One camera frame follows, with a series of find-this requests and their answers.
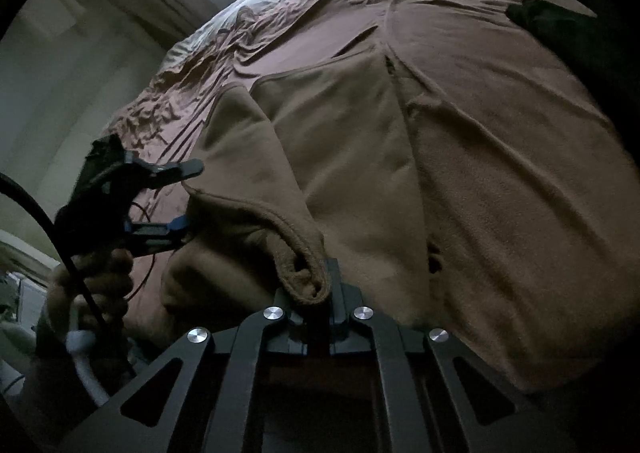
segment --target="wrinkled brown sheet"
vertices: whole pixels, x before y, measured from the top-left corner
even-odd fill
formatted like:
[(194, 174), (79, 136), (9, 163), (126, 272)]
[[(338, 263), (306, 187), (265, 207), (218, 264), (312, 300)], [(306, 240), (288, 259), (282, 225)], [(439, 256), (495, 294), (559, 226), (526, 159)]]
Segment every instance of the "wrinkled brown sheet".
[[(130, 332), (166, 345), (236, 324), (278, 278), (321, 298), (311, 269), (335, 256), (371, 306), (449, 329), (522, 389), (595, 364), (638, 320), (638, 171), (582, 84), (504, 16), (516, 1), (281, 0), (156, 76), (111, 130), (153, 162), (195, 147), (202, 229), (159, 257)], [(187, 198), (142, 201), (169, 220)]]

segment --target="human hand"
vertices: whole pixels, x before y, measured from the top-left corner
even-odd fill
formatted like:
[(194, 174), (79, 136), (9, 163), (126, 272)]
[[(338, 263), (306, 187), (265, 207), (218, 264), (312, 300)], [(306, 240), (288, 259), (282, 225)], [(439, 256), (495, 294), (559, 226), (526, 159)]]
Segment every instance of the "human hand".
[[(114, 332), (122, 330), (122, 318), (128, 308), (124, 296), (133, 287), (129, 277), (133, 267), (131, 253), (126, 249), (97, 251), (74, 257), (74, 263), (107, 325)], [(68, 332), (72, 304), (78, 308), (79, 327), (99, 332), (98, 322), (86, 300), (79, 293), (66, 267), (59, 265), (49, 280), (46, 307), (51, 330), (60, 340), (64, 340)]]

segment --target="silver screw head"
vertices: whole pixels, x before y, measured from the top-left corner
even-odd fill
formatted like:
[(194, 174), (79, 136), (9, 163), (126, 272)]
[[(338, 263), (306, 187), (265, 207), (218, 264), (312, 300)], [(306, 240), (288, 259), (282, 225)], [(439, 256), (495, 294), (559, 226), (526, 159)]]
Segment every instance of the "silver screw head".
[(353, 316), (356, 319), (371, 319), (373, 318), (373, 309), (369, 307), (358, 307), (353, 311)]
[(201, 327), (192, 328), (187, 334), (187, 339), (190, 340), (191, 343), (202, 343), (207, 337), (209, 337), (209, 333)]
[(444, 341), (449, 339), (449, 333), (444, 329), (434, 328), (429, 332), (429, 338), (436, 343), (444, 343)]
[(267, 307), (262, 315), (267, 319), (276, 320), (284, 316), (284, 310), (280, 307)]

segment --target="brown blanket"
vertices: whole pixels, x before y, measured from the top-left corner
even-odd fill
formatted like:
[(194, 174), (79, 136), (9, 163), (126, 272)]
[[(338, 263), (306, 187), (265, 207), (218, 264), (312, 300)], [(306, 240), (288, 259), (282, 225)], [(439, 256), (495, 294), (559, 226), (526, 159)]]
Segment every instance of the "brown blanket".
[[(195, 144), (200, 232), (156, 264), (132, 334), (237, 324), (279, 283), (318, 303), (335, 256), (371, 306), (449, 329), (522, 389), (595, 364), (638, 321), (640, 180), (504, 16), (517, 1), (282, 0), (159, 74), (111, 129), (155, 162)], [(168, 220), (186, 199), (142, 200)]]

